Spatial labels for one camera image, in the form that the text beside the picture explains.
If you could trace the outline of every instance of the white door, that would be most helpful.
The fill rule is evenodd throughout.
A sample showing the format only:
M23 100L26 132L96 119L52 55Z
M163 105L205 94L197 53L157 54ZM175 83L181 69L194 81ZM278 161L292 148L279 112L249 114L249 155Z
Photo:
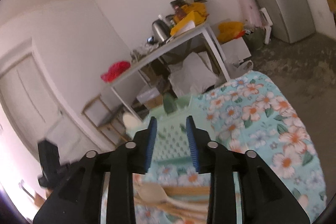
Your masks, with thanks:
M37 143L47 138L58 145L61 162L80 159L99 148L62 111L32 56L0 78L2 104L16 133L37 158Z

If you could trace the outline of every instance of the floral tablecloth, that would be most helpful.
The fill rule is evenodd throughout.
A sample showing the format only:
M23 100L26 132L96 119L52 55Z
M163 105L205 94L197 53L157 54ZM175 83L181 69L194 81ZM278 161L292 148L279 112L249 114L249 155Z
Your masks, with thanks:
M304 124L271 79L251 71L194 100L212 123L216 141L236 152L255 150L297 198L311 222L322 213L326 186L319 158ZM200 186L209 185L210 175L197 174L187 158L152 163L148 174L134 175L134 181ZM106 198L107 193L101 223L105 223ZM154 208L136 206L135 210L138 224L184 223Z

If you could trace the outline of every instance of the red plastic bag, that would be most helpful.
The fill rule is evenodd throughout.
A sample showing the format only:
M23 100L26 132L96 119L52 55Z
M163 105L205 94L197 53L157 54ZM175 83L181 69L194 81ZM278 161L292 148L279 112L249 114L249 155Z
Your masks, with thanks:
M110 68L109 71L105 74L102 74L100 78L106 82L110 83L119 75L121 75L125 70L128 70L131 67L131 63L128 61L120 61L114 63Z

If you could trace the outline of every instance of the spoon handle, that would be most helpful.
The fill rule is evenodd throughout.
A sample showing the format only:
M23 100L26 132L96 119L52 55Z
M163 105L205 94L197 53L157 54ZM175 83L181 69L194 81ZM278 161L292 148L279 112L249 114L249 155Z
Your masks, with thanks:
M208 212L208 205L203 205L203 204L190 204L184 201L179 201L175 200L173 198L167 197L167 202L171 203L172 205L178 207L178 208L183 208L191 211L196 211L196 212Z

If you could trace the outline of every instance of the wooden spoon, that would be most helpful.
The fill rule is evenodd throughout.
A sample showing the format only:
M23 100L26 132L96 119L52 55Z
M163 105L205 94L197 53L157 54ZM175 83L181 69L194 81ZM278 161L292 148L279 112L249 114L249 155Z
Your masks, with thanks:
M183 208L197 212L205 212L205 213L208 212L208 205L191 204L168 197L162 186L157 183L146 183L144 185L137 186L136 190L140 198L146 203L158 204L169 202L178 208Z

